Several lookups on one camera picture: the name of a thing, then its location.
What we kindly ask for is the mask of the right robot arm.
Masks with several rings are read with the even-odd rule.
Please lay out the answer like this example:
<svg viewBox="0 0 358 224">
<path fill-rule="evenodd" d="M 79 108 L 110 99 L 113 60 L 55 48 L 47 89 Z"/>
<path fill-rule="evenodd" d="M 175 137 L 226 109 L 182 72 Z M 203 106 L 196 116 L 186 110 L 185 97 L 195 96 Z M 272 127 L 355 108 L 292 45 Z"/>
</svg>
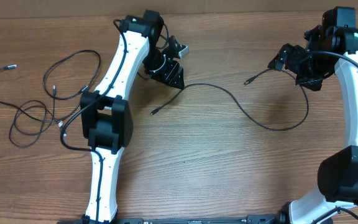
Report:
<svg viewBox="0 0 358 224">
<path fill-rule="evenodd" d="M 335 7 L 322 23 L 304 34 L 306 47 L 285 44 L 269 63 L 271 70 L 289 70 L 299 86 L 318 91 L 337 76 L 345 117 L 343 148 L 319 165 L 318 184 L 289 202 L 275 223 L 329 223 L 340 212 L 358 207 L 358 28 L 352 7 Z"/>
</svg>

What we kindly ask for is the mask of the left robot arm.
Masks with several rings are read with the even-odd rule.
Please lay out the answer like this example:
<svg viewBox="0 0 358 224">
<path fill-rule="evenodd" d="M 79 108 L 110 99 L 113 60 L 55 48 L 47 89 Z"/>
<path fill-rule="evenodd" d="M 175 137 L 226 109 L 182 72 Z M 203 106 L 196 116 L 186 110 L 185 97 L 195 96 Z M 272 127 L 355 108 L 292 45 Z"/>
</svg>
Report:
<svg viewBox="0 0 358 224">
<path fill-rule="evenodd" d="M 103 80 L 81 96 L 83 135 L 92 158 L 89 204 L 83 223 L 112 223 L 117 215 L 119 164 L 133 133 L 129 95 L 139 68 L 155 81 L 183 89 L 183 68 L 178 60 L 188 53 L 173 36 L 163 50 L 157 47 L 165 23 L 159 12 L 146 10 L 142 17 L 126 16 L 116 54 Z"/>
</svg>

